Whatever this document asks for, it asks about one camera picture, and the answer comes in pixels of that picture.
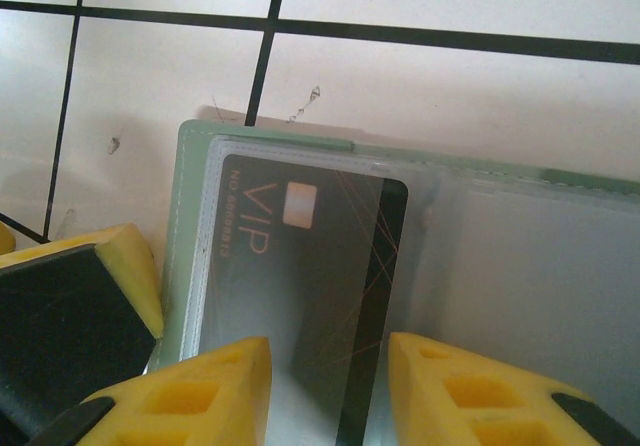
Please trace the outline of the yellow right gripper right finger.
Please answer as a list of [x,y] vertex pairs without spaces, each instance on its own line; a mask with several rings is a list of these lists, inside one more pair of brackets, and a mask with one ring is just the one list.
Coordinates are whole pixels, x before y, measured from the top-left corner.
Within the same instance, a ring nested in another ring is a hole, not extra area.
[[578,389],[407,332],[389,338],[389,389],[400,445],[636,445]]

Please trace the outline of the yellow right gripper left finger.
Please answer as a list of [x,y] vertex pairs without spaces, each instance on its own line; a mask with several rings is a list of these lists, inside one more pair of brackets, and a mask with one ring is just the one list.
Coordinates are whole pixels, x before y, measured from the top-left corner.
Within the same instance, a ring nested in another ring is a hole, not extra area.
[[263,445],[269,340],[249,337],[89,396],[115,405],[81,445]]

